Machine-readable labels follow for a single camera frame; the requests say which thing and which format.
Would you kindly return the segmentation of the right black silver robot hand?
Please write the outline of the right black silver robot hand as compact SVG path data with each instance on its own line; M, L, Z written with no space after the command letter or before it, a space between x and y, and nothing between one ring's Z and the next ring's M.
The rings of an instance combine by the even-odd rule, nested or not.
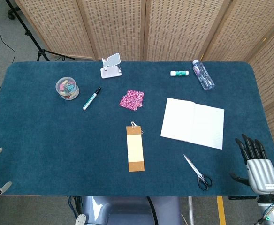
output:
M246 166L248 178L241 178L230 172L230 177L236 182L251 187L258 195L274 194L274 167L266 155L263 144L242 134L243 140L235 139Z

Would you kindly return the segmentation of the brown cream bookmark with tassel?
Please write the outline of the brown cream bookmark with tassel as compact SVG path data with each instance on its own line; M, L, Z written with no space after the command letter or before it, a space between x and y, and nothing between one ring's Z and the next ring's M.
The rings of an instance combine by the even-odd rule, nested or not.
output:
M129 172L145 170L142 133L141 126L133 121L126 127Z

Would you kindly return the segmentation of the open white notebook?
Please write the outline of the open white notebook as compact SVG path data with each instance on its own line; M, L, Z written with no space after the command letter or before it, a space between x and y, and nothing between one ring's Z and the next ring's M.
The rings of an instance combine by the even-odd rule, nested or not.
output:
M225 110L168 98L160 136L221 150Z

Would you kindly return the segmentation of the blue table mat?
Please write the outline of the blue table mat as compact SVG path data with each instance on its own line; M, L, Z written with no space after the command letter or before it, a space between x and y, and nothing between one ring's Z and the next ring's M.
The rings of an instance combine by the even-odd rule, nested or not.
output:
M204 63L215 82L203 90L192 62L125 61L122 75L102 79L100 61L16 62L0 90L0 187L8 195L188 196L253 195L229 173L246 177L235 141L258 139L274 165L270 133L252 67L246 62ZM188 76L170 76L188 71ZM64 100L56 83L72 77L79 95ZM82 107L101 87L84 111ZM144 93L143 106L119 106L127 90ZM160 136L168 98L222 108L221 150ZM141 126L145 170L129 172L126 127ZM207 191L185 160L212 179Z

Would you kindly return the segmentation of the metal table leg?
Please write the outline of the metal table leg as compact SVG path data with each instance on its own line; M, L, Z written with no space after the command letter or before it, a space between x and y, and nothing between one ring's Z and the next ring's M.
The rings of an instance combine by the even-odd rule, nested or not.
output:
M188 207L189 207L189 225L194 225L193 200L191 196L188 197Z

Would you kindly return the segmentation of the clear jar of binder clips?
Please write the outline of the clear jar of binder clips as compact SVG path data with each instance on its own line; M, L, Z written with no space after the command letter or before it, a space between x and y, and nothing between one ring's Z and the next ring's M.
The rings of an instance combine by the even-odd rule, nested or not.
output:
M64 100L73 100L79 95L79 87L72 77L63 77L56 83L56 91Z

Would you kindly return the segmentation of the green white marker pen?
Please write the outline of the green white marker pen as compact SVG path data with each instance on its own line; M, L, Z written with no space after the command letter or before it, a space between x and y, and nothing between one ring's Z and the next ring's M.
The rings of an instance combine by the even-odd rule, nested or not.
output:
M82 107L84 111L89 107L89 105L92 103L92 101L95 99L95 97L99 94L100 91L101 91L101 87L98 87L97 90L92 94L92 96L88 99L88 101Z

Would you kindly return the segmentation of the clear plastic water bottle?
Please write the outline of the clear plastic water bottle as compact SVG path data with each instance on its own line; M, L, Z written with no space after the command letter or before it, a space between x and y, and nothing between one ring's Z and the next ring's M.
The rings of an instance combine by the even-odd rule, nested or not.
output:
M211 79L206 67L204 64L199 60L194 60L193 64L193 71L197 76L199 82L201 83L204 90L211 90L215 87L213 80Z

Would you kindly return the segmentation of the black tripod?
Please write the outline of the black tripod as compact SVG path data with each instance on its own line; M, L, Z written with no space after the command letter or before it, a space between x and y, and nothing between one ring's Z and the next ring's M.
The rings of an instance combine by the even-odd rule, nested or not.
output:
M13 7L12 3L10 2L10 0L5 0L5 2L8 4L8 6L10 7L10 9L12 9L14 11L14 7ZM47 57L46 53L49 53L49 54L52 54L52 55L55 55L55 56L59 56L59 57L62 58L62 61L65 61L65 59L75 60L75 58L73 58L73 57L66 56L66 55L63 55L63 54L59 54L59 53L56 53L56 52L52 52L52 51L49 51L49 50L46 50L46 49L42 48L39 45L39 43L37 42L37 40L34 38L34 36L31 33L31 31L25 25L24 21L21 19L21 17L19 16L18 12L14 11L14 14L15 14L16 18L18 19L18 21L20 22L20 24L23 26L23 28L25 30L24 34L26 36L30 37L30 39L32 40L32 42L34 43L34 45L38 49L37 61L40 60L41 56L43 56L46 61L50 61L49 58Z

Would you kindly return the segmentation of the grey robot torso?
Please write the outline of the grey robot torso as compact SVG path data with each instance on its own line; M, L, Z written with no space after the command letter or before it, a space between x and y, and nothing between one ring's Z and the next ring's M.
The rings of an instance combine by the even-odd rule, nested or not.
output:
M75 225L182 225L177 196L86 196Z

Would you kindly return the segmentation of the black chair caster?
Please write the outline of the black chair caster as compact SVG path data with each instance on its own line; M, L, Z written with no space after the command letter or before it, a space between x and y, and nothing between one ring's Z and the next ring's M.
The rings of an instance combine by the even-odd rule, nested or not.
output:
M18 11L20 11L20 8L18 6L14 7L14 11L18 12ZM10 20L14 20L15 19L14 11L12 9L8 10L8 18Z

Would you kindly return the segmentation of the white phone stand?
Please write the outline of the white phone stand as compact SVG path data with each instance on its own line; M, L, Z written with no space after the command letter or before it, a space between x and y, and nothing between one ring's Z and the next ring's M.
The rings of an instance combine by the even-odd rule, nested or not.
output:
M107 59L102 58L103 68L100 69L101 78L113 78L122 75L120 68L121 58L119 53L109 56Z

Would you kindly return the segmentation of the pink patterned cloth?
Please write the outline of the pink patterned cloth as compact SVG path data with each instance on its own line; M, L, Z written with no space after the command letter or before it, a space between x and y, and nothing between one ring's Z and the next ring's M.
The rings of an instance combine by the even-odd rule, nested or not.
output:
M127 90L126 95L121 98L119 106L135 111L143 106L143 98L142 91Z

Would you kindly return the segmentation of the woven wooden folding screen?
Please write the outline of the woven wooden folding screen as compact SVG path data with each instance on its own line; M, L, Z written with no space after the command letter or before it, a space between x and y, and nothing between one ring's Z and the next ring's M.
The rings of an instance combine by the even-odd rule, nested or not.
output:
M246 61L274 138L274 0L15 0L52 51L100 60Z

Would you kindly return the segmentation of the black handled scissors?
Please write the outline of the black handled scissors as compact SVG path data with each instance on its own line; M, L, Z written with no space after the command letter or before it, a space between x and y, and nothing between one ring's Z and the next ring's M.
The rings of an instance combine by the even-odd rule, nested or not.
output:
M201 173L185 154L183 154L183 156L185 160L188 162L188 164L191 166L193 171L196 173L198 177L197 182L198 182L199 188L203 191L207 191L208 188L210 188L213 184L212 179L209 176Z

